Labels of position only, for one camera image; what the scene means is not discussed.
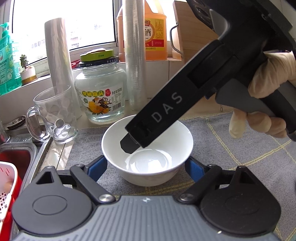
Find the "white flower pot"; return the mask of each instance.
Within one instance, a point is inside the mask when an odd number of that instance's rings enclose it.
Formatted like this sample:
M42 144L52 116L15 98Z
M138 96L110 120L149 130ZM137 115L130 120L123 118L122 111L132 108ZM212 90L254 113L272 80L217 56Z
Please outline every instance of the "white flower pot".
M34 66L30 66L28 69L24 70L20 73L20 76L22 78L22 84L28 84L29 82L32 82L37 79L36 71Z

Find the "bowl rim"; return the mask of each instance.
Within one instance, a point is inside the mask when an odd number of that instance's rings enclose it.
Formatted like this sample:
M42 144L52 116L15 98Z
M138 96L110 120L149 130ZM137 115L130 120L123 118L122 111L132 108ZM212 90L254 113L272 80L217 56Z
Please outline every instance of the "bowl rim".
M164 171L161 171L161 172L154 172L154 173L135 173L135 172L131 172L131 171L128 171L126 169L123 169L121 167L119 167L118 165L116 165L114 162L112 162L107 156L106 156L106 153L105 153L105 150L104 150L104 147L103 147L103 141L104 141L104 138L105 138L105 135L106 133L108 132L108 130L113 126L115 125L117 122L123 120L123 119L126 119L126 118L130 118L130 117L134 117L136 115L129 115L129 116L126 116L118 121L116 121L115 123L113 123L104 133L103 137L102 137L102 141L101 141L101 148L102 148L102 152L103 152L103 155L104 157L107 159L107 161L112 165L114 166L115 168L125 172L125 173L128 173L128 174L131 174L131 175L135 175L135 176L154 176L154 175L159 175L159 174L164 174L164 173L167 173L167 172L171 172L173 170L175 170L176 168L180 167L189 157L190 157L190 154L192 153L192 150L193 150L193 145L194 145L194 140L193 140L193 136L192 136L192 133L190 132L190 130L187 128L187 126L185 126L182 122L180 122L179 120L175 121L175 122L179 122L181 125L183 125L190 133L190 138L192 140L192 147L191 147L191 151L189 152L189 155L177 166L174 166L170 169L167 169L167 170L164 170Z

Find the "jar label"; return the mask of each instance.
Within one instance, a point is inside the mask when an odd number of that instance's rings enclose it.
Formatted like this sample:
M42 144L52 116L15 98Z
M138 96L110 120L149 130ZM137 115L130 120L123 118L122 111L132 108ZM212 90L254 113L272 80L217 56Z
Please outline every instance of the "jar label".
M91 91L75 87L85 111L93 115L104 115L117 111L121 107L122 88L122 83L110 88Z
M145 47L146 51L164 50L164 20L147 18L145 19Z

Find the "succulent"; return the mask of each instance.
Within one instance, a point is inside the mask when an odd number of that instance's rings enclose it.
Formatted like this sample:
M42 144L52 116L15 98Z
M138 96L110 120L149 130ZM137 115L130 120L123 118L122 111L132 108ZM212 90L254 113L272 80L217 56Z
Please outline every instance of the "succulent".
M20 57L20 65L22 66L23 69L27 69L27 64L28 64L27 56L23 55Z

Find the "metal screw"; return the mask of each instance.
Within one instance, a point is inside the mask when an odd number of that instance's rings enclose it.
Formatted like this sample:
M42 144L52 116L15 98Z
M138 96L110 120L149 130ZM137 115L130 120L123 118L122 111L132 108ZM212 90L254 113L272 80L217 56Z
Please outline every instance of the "metal screw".
M148 202L150 202L150 201L151 201L151 199L150 199L150 198L148 198L148 197L146 197L146 198L142 199L142 201L143 201L143 202L145 202L145 203L148 203Z
M267 21L267 16L265 16L263 13L261 14L261 17L262 17L265 21Z
M185 202L189 202L193 199L193 195L190 193L183 193L180 195L180 199Z
M113 197L110 194L103 194L103 195L99 196L99 200L101 202L113 202L115 200L115 197Z

